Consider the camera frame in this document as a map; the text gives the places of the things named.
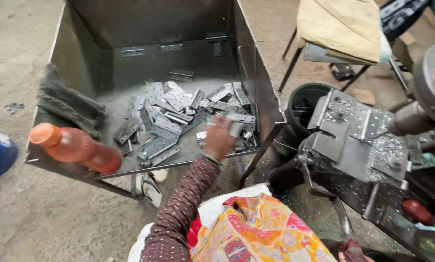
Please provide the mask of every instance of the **dusty floor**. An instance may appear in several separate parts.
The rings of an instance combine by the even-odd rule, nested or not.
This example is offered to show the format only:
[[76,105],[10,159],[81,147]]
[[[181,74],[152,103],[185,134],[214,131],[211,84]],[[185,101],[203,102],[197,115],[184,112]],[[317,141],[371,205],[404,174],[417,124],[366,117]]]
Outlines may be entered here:
[[[242,0],[242,5],[256,39],[264,41],[260,44],[262,55],[278,86],[289,63],[280,57],[295,25],[298,3]],[[14,167],[0,177],[1,262],[104,261],[107,257],[126,260],[141,228],[152,222],[156,213],[147,202],[138,203],[23,164],[34,114],[34,96],[48,61],[61,7],[61,0],[0,0],[0,132],[11,136],[21,152]],[[342,86],[332,78],[327,64],[301,62],[283,95],[306,82]],[[371,90],[380,108],[403,99],[388,68],[372,67],[352,86],[355,87]],[[24,103],[26,108],[11,115],[4,108],[4,104],[11,102]],[[265,155],[257,171],[249,177],[249,184],[262,180],[273,158],[271,152]],[[208,198],[235,190],[237,170],[236,161],[227,160],[225,172]],[[124,178],[120,183],[127,182],[128,178]],[[318,201],[300,187],[283,200],[321,237],[340,239],[335,212],[326,199]],[[362,232],[360,238],[365,244],[379,249],[400,249],[358,214],[348,212],[353,217],[354,229]]]

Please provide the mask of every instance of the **maroon polka dot sleeve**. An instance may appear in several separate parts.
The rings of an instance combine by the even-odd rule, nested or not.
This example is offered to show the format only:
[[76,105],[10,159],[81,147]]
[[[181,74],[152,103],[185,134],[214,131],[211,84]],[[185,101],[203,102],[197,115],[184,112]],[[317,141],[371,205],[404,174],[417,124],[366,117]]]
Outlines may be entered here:
[[187,234],[203,195],[219,175],[217,165],[198,158],[190,165],[145,239],[140,262],[189,262]]

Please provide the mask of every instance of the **colorful fabric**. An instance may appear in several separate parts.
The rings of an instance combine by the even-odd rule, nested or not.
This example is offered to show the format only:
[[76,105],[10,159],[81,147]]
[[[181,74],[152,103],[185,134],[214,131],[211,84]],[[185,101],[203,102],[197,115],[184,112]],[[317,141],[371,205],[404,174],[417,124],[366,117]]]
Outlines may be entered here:
[[193,262],[335,262],[311,229],[279,200],[261,193],[232,197],[210,227],[201,227]]

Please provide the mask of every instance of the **gray cloth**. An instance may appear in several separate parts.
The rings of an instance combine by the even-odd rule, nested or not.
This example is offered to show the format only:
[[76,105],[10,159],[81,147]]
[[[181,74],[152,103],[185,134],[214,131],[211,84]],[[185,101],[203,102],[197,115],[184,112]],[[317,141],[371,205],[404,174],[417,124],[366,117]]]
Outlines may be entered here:
[[69,87],[56,65],[46,65],[46,75],[36,95],[38,106],[63,117],[94,138],[100,136],[95,129],[106,107]]

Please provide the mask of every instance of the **bracelet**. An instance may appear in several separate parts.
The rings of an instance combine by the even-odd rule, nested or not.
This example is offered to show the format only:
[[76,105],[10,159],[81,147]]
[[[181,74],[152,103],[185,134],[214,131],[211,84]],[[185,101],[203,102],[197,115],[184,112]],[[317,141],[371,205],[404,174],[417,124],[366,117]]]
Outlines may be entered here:
[[223,166],[223,164],[222,164],[221,162],[217,161],[216,159],[214,159],[213,157],[211,157],[210,155],[208,155],[208,154],[205,153],[205,152],[202,152],[202,153],[201,153],[201,156],[202,156],[203,158],[208,159],[211,163],[213,163],[213,164],[215,164],[215,165],[217,165],[217,166]]

